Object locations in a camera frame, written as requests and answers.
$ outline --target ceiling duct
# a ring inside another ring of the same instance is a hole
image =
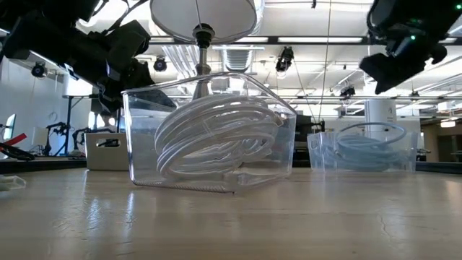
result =
[[[260,33],[261,23],[263,22],[263,11],[265,7],[265,0],[255,0],[255,10],[257,13],[257,23],[255,29],[250,35],[257,35]],[[242,45],[242,48],[249,47],[252,45]],[[223,61],[225,62],[225,68],[230,72],[245,72],[252,64],[254,50],[223,50]]]

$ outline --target wooden table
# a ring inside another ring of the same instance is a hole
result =
[[[462,177],[318,175],[243,194],[136,187],[126,173],[21,175],[0,259],[461,259]]]

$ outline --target ceiling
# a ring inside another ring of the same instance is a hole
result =
[[[371,2],[372,0],[335,0],[332,2],[331,10],[329,10],[329,1],[326,0],[318,0],[315,9],[311,9],[311,1],[266,0],[261,29],[258,34],[267,36],[363,36],[367,32],[365,21]],[[109,4],[98,14],[97,21],[90,21],[89,25],[80,23],[78,28],[86,33],[91,30],[107,29],[122,15],[125,8],[126,5],[121,0],[110,0]],[[239,14],[232,15],[236,16],[235,19],[239,19]],[[149,2],[130,13],[124,22],[133,19],[140,21],[152,35],[162,34],[151,20]],[[462,27],[462,19],[459,19],[451,28],[451,35],[462,36],[462,30],[457,30],[459,27]],[[327,46],[325,43],[294,45],[292,49],[295,53],[295,62],[287,71],[286,77],[278,79],[274,67],[283,45],[258,45],[256,43],[254,46],[262,47],[262,50],[254,52],[252,65],[247,72],[250,72],[252,77],[259,82],[269,84],[269,88],[276,94],[286,96],[303,95],[303,88],[309,95],[338,95],[340,90],[347,85],[354,86],[357,95],[366,95],[363,91],[364,74],[357,68],[357,65],[368,54],[384,51],[382,46]],[[162,46],[151,45],[142,58],[154,61],[155,57],[159,55],[165,55]],[[461,60],[457,59],[461,56],[462,46],[449,46],[448,56],[441,64],[448,61],[452,62],[436,69],[428,66],[426,71],[400,84],[396,89],[386,92],[385,95],[409,95],[413,89],[461,73],[459,68],[462,66],[462,58]],[[208,62],[213,72],[223,70],[222,59],[220,51],[209,49]],[[152,69],[151,73],[155,82],[165,82],[178,78],[178,72],[170,62],[167,63],[167,71],[155,72]],[[456,81],[440,89],[426,92],[424,95],[439,96],[459,89],[462,90],[462,86],[459,86],[459,81]],[[431,108],[436,103],[435,101],[427,102],[423,103],[421,107],[415,108]]]

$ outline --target table surface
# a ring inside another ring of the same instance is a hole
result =
[[[461,259],[462,177],[290,178],[241,194],[134,186],[127,173],[22,174],[0,192],[0,259]]]

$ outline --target red object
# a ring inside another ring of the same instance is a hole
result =
[[[14,138],[11,138],[10,140],[4,142],[4,144],[7,144],[9,146],[13,146],[19,142],[21,142],[22,140],[26,139],[27,138],[27,135],[22,133],[20,134],[19,136],[16,136]]]

